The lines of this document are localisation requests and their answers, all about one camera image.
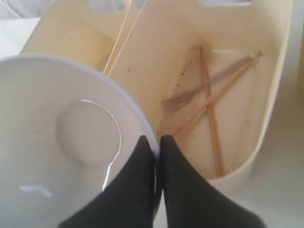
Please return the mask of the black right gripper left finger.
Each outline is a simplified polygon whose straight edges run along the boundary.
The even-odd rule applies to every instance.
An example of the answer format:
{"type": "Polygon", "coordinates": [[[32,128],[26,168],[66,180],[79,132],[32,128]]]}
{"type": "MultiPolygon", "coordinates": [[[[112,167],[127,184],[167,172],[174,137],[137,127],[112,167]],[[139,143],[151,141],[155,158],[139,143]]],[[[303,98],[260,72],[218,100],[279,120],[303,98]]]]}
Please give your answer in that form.
{"type": "Polygon", "coordinates": [[[60,228],[151,228],[154,157],[146,136],[138,142],[115,179],[60,228]]]}

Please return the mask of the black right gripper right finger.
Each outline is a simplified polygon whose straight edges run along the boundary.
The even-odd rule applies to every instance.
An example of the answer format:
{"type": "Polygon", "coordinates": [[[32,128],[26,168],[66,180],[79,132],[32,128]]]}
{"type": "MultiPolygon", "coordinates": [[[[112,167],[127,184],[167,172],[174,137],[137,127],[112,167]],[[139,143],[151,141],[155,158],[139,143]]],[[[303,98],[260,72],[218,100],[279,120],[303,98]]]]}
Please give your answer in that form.
{"type": "Polygon", "coordinates": [[[171,135],[160,140],[163,191],[170,228],[265,228],[252,211],[201,177],[171,135]]]}

